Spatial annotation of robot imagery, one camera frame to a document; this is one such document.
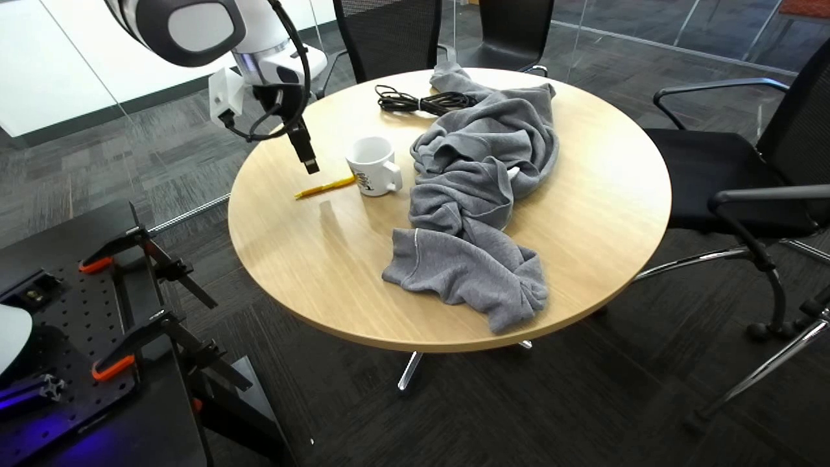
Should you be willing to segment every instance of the black office chair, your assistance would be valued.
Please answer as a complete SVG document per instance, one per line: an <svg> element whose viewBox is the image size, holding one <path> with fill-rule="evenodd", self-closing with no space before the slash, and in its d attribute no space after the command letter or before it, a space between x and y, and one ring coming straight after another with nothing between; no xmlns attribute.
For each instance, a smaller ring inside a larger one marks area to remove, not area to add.
<svg viewBox="0 0 830 467"><path fill-rule="evenodd" d="M441 0L333 0L333 15L344 50L331 58L322 93L341 55L357 83L436 66Z"/></svg>
<svg viewBox="0 0 830 467"><path fill-rule="evenodd" d="M554 0L480 0L482 44L459 52L463 68L536 71L546 44Z"/></svg>
<svg viewBox="0 0 830 467"><path fill-rule="evenodd" d="M665 97L770 85L786 92L756 146L731 132L693 132L664 107ZM777 81L722 81L664 88L652 105L676 129L648 129L672 177L672 228L733 233L738 250L687 258L643 270L638 279L699 266L708 259L751 259L773 288L770 323L751 324L750 338L790 338L783 320L786 290L764 251L786 244L821 262L830 254L804 238L830 224L830 40L813 52L790 85Z"/></svg>

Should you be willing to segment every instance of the floor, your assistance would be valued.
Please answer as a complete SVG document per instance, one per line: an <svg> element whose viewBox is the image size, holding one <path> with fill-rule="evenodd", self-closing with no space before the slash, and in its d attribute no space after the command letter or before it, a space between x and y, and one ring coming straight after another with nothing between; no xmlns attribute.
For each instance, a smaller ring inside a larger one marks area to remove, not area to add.
<svg viewBox="0 0 830 467"><path fill-rule="evenodd" d="M475 10L459 9L453 44L468 46L475 35ZM650 107L660 85L759 72L790 81L787 71L619 35L558 20L545 66L551 78L611 101L646 128L665 124ZM346 85L346 71L331 85ZM694 128L729 124L755 137L756 115L776 109L776 97L751 92L676 107ZM204 93L39 146L5 140L0 247L110 199L132 199L144 224L162 224L222 194L249 151L206 123ZM206 312L185 290L166 285L170 310L185 318L193 334L226 347L228 359L250 356L297 465L693 467L830 460L830 406L821 403L830 341L804 351L706 432L683 427L693 410L781 347L741 338L744 324L770 312L770 294L747 266L634 283L604 314L536 341L528 354L507 347L425 359L410 393L396 394L393 379L406 356L341 342L281 312L232 258L222 207L162 231L158 242L188 259L193 280L219 298ZM672 231L652 262L729 244ZM824 285L830 270L786 250L776 258L798 314L796 305ZM214 465L265 465L218 437L210 443Z"/></svg>
<svg viewBox="0 0 830 467"><path fill-rule="evenodd" d="M755 66L801 71L812 50L830 37L830 20L781 15L776 2L558 0L554 18Z"/></svg>

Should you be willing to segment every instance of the round wooden table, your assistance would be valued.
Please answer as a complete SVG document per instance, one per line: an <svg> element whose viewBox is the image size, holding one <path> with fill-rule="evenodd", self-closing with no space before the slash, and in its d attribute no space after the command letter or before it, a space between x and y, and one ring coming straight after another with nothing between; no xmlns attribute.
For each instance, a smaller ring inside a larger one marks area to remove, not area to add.
<svg viewBox="0 0 830 467"><path fill-rule="evenodd" d="M545 78L468 71L490 88L524 88ZM429 72L403 72L331 93L305 109L322 172L309 177L288 137L261 144L243 162L228 199L232 250L245 272L288 312L344 341L418 354L466 354L530 341L587 318L611 302L664 237L672 190L648 135L607 101L554 85L551 177L520 199L507 224L515 244L542 259L550 305L512 332L492 334L484 314L446 306L380 280L392 231L410 228L415 181L410 146L432 118L383 115L376 83L427 97ZM403 190L359 197L357 187L296 203L305 187L346 177L344 149L359 135L393 144Z"/></svg>

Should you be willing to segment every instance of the chair wheel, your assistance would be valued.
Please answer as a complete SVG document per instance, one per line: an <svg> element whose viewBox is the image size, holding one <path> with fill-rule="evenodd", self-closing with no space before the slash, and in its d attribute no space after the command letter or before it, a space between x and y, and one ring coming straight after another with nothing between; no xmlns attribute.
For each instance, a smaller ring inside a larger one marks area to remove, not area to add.
<svg viewBox="0 0 830 467"><path fill-rule="evenodd" d="M813 318L801 318L801 320L794 323L794 332L801 332L801 331L807 331L807 328L813 324L813 323L816 323Z"/></svg>
<svg viewBox="0 0 830 467"><path fill-rule="evenodd" d="M682 428L689 432L693 437L703 437L708 428L708 421L694 410L687 419L682 419Z"/></svg>
<svg viewBox="0 0 830 467"><path fill-rule="evenodd" d="M764 342L764 341L770 341L770 338L776 338L776 341L790 341L790 338L796 338L798 334L798 331L796 331L796 324L790 324L790 323L783 323L783 324L777 324L777 328L773 328L773 324L766 324L766 323L756 323L756 324L750 324L747 328L747 338L751 341L751 342Z"/></svg>
<svg viewBox="0 0 830 467"><path fill-rule="evenodd" d="M766 324L766 323L750 324L750 328L747 328L747 338L750 338L751 342L764 342L764 341L770 341L770 338L773 338L770 324Z"/></svg>

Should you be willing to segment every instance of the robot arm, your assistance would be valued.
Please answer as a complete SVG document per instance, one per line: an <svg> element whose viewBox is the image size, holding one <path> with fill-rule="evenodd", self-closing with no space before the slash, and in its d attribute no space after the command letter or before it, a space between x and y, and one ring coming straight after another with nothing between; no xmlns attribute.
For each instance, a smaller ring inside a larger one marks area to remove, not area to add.
<svg viewBox="0 0 830 467"><path fill-rule="evenodd" d="M104 0L119 27L161 59L198 68L226 52L236 68L210 75L210 118L245 140L288 135L305 172L316 172L311 137L303 124L311 78L327 66L324 55L300 44L280 0ZM243 97L261 105L261 118L243 132L232 118ZM266 118L281 124L259 135Z"/></svg>

